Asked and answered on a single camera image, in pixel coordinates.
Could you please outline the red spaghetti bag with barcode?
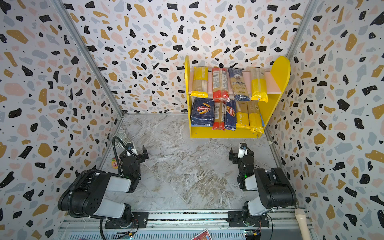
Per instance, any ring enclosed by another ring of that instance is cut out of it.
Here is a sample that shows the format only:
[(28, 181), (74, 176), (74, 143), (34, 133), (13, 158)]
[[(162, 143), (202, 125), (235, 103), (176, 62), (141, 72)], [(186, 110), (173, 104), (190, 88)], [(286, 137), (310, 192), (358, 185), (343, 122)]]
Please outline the red spaghetti bag with barcode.
[(227, 77), (227, 69), (213, 68), (213, 100), (229, 102), (229, 83)]

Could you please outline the yellow Pastatime spaghetti bag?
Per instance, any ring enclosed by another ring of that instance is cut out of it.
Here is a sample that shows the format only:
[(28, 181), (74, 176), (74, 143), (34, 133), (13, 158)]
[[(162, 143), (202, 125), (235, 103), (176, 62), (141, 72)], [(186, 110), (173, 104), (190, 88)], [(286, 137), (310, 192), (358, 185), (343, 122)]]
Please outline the yellow Pastatime spaghetti bag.
[(247, 102), (236, 101), (236, 128), (237, 129), (250, 129), (248, 105)]
[(208, 98), (209, 68), (195, 67), (192, 82), (191, 96), (197, 98)]

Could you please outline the dark blue Ankara spaghetti bag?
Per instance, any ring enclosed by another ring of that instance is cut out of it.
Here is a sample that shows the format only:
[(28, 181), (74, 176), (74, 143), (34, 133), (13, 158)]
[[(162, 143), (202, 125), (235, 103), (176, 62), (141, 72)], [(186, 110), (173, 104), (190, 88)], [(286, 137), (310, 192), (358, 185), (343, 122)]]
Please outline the dark blue Ankara spaghetti bag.
[(241, 69), (228, 69), (231, 87), (234, 93), (235, 101), (248, 102), (251, 100), (244, 81), (243, 72)]

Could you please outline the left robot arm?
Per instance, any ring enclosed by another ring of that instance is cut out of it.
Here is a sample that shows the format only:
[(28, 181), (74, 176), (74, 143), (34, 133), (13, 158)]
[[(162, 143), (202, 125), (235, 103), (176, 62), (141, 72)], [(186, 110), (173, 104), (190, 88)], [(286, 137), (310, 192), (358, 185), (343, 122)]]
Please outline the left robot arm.
[(67, 188), (58, 201), (58, 209), (73, 218), (118, 220), (129, 224), (133, 220), (131, 206), (108, 199), (107, 192), (132, 193), (141, 179), (141, 163), (148, 158), (148, 151), (137, 154), (133, 144), (121, 154), (120, 174), (102, 170), (85, 170)]

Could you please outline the blue Barilla spaghetti box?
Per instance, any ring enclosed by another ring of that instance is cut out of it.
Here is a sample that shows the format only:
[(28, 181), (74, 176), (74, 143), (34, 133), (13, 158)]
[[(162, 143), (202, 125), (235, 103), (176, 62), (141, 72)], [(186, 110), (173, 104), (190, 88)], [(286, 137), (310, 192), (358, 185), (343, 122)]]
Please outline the blue Barilla spaghetti box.
[(226, 102), (225, 129), (235, 131), (237, 124), (236, 101)]

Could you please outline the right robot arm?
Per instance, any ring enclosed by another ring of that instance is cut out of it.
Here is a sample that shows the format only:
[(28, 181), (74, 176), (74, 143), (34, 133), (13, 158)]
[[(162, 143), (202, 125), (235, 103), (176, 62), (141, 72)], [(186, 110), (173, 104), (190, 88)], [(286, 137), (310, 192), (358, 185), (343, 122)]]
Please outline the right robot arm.
[(293, 207), (296, 193), (281, 168), (265, 170), (255, 165), (254, 152), (241, 143), (238, 152), (230, 150), (229, 161), (239, 170), (237, 182), (244, 192), (257, 192), (258, 196), (245, 202), (240, 211), (229, 211), (231, 228), (269, 226), (268, 216), (272, 210)]

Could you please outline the blue Barilla rigatoni box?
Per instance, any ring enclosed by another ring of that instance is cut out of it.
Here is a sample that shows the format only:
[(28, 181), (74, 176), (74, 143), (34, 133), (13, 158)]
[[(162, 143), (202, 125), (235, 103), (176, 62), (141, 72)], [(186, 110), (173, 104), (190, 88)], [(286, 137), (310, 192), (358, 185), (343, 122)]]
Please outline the blue Barilla rigatoni box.
[(191, 111), (191, 124), (195, 127), (212, 127), (215, 102), (208, 98), (195, 98)]

